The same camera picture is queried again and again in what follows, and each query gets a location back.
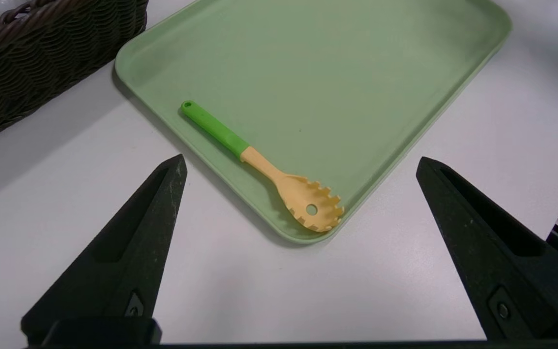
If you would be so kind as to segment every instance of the spoon hole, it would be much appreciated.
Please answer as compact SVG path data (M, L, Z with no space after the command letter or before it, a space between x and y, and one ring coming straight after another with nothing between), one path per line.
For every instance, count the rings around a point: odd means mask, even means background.
M307 205L307 213L310 216L316 216L317 214L317 207L316 205Z

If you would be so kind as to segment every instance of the white table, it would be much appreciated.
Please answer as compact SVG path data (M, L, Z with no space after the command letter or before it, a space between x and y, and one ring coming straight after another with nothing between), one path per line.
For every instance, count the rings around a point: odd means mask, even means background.
M188 0L153 0L149 26ZM415 179L452 166L540 237L558 217L558 2L504 1L514 32L331 241L295 247L131 95L107 64L0 133L0 348L148 174L186 190L155 318L163 342L484 338Z

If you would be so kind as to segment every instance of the plastic tray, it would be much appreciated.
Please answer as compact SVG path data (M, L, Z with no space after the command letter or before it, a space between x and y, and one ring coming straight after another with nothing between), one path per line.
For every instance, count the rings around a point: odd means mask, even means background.
M198 0L128 42L115 68L282 237L314 243L354 214L511 27L487 0ZM186 99L284 172L330 186L343 223L301 227L270 181L179 111Z

